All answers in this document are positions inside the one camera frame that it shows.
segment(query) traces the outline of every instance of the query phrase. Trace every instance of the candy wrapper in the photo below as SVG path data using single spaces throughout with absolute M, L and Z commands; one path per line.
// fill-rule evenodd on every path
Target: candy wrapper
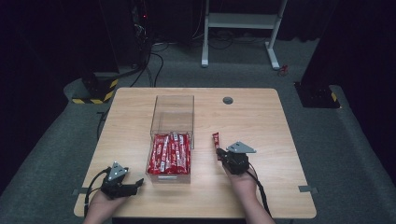
M 215 144 L 215 149 L 220 148 L 220 140 L 219 140 L 219 133 L 213 133 L 213 142 Z
M 187 133 L 154 135 L 148 161 L 149 174 L 187 175 L 190 166 L 190 136 Z

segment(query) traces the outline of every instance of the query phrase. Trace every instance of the acrylic box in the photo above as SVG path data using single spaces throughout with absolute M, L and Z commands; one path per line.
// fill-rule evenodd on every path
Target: acrylic box
M 146 173 L 152 183 L 190 183 L 194 96 L 159 95 Z

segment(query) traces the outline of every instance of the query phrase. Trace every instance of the wooden table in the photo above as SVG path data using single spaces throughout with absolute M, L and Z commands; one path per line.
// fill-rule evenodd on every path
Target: wooden table
M 152 184 L 146 177 L 150 126 L 157 95 L 194 95 L 194 150 L 190 184 Z M 224 97 L 232 97 L 226 105 Z M 117 161 L 130 172 L 123 184 L 145 178 L 114 217 L 244 217 L 221 162 L 217 161 L 212 133 L 219 132 L 220 147 L 236 141 L 253 147 L 248 154 L 264 186 L 274 218 L 312 218 L 316 215 L 303 168 L 293 143 L 277 92 L 273 89 L 120 88 L 106 119 L 83 186 Z M 99 177 L 94 188 L 100 187 Z M 75 214 L 83 217 L 85 194 L 79 194 Z

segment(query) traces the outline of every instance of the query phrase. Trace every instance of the cable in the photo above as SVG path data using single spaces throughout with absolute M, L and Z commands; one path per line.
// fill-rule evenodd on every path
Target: cable
M 255 44 L 255 43 L 260 43 L 265 40 L 266 40 L 266 38 L 256 38 L 256 37 L 253 37 L 252 40 L 238 40 L 237 38 L 234 38 L 233 42 L 235 44 Z
M 160 75 L 161 70 L 163 69 L 163 57 L 161 57 L 161 55 L 156 54 L 156 53 L 151 53 L 151 54 L 152 54 L 152 55 L 155 55 L 155 56 L 157 56 L 157 57 L 159 57 L 159 58 L 161 59 L 161 66 L 160 66 L 160 69 L 158 70 L 158 72 L 157 72 L 157 74 L 155 75 L 155 78 L 154 78 L 154 85 L 153 85 L 153 87 L 157 87 L 157 79 L 158 79 L 158 76 Z
M 87 214 L 88 214 L 89 201 L 90 201 L 90 194 L 91 194 L 92 192 L 94 192 L 94 190 L 91 190 L 91 189 L 92 189 L 93 183 L 94 183 L 95 180 L 99 177 L 99 175 L 107 174 L 107 173 L 110 172 L 110 171 L 111 171 L 111 168 L 110 168 L 110 167 L 107 167 L 105 170 L 101 171 L 99 174 L 97 174 L 97 175 L 93 178 L 93 180 L 91 181 L 90 186 L 87 188 L 87 193 L 85 194 L 85 201 L 84 201 L 84 217 L 86 217 Z
M 131 86 L 129 86 L 129 87 L 132 87 L 136 82 L 137 82 L 137 80 L 142 76 L 142 74 L 143 74 L 143 72 L 145 71 L 146 69 L 142 69 L 142 71 L 140 72 L 140 74 L 139 74 L 139 76 L 137 76 L 137 78 L 134 80 L 134 82 L 131 84 Z
M 164 43 L 155 43 L 155 44 L 153 44 L 152 46 L 160 46 L 160 45 L 165 45 L 165 48 L 163 48 L 163 49 L 157 49 L 157 50 L 151 50 L 151 52 L 161 52 L 161 51 L 164 51 L 164 50 L 166 50 L 166 49 L 169 48 L 170 43 L 168 43 L 168 42 L 164 42 Z
M 152 76 L 151 76 L 151 71 L 149 70 L 149 67 L 146 67 L 146 71 L 148 72 L 148 81 L 149 81 L 149 86 L 153 87 L 153 82 L 152 82 Z
M 227 48 L 229 48 L 229 47 L 233 44 L 233 35 L 230 34 L 230 33 L 227 33 L 227 34 L 228 34 L 228 35 L 225 35 L 225 33 L 224 33 L 224 35 L 217 35 L 217 34 L 211 33 L 211 35 L 214 36 L 216 40 L 218 40 L 218 41 L 224 41 L 224 42 L 229 42 L 229 44 L 226 45 L 225 47 L 218 48 L 218 47 L 215 47 L 215 46 L 213 46 L 213 45 L 211 45 L 211 44 L 208 44 L 208 46 L 209 46 L 210 48 L 212 48 L 212 49 L 227 49 Z
M 203 11 L 204 11 L 204 1 L 201 1 L 201 14 L 199 15 L 197 29 L 195 30 L 194 34 L 192 35 L 192 38 L 194 38 L 194 36 L 197 35 L 199 27 L 201 26 L 202 12 Z
M 96 114 L 101 114 L 101 117 L 99 119 L 98 127 L 96 129 L 96 140 L 99 141 L 99 131 L 100 131 L 100 125 L 102 122 L 106 121 L 107 113 L 110 110 L 110 108 L 106 112 L 97 112 Z
M 198 38 L 200 38 L 200 37 L 202 37 L 202 36 L 204 36 L 204 35 L 205 35 L 205 34 L 204 34 L 204 33 L 202 33 L 202 34 L 200 34 L 200 35 L 198 35 L 198 36 L 194 37 L 192 40 L 198 39 Z
M 99 189 L 101 189 L 101 188 L 96 188 L 96 189 L 91 190 L 90 194 L 93 193 L 96 190 L 99 190 Z
M 256 170 L 254 169 L 253 165 L 251 163 L 249 163 L 249 165 L 253 169 L 254 175 L 248 170 L 247 170 L 247 174 L 250 175 L 254 179 L 254 181 L 256 181 L 257 186 L 259 187 L 260 195 L 262 196 L 262 205 L 264 206 L 265 211 L 267 211 L 268 215 L 270 215 L 271 217 L 271 212 L 270 212 L 270 208 L 268 207 L 267 196 L 265 195 L 264 187 L 262 186 L 262 183 L 260 183 L 259 177 L 257 176 Z

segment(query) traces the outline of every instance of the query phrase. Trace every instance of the human hand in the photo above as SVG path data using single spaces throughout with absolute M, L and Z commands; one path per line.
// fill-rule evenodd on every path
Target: human hand
M 233 192 L 244 208 L 247 224 L 275 224 L 257 199 L 257 183 L 253 177 L 246 172 L 241 175 L 232 175 L 225 167 L 223 168 L 230 178 Z M 249 168 L 247 171 L 255 176 L 253 169 Z
M 247 173 L 241 175 L 232 175 L 225 167 L 224 171 L 230 178 L 231 185 L 233 186 L 233 192 L 239 200 L 256 198 L 256 181 Z M 248 171 L 251 174 L 255 174 L 254 171 L 249 168 Z
M 111 200 L 101 190 L 98 190 L 92 197 L 84 224 L 100 224 L 105 222 L 128 198 L 121 197 Z

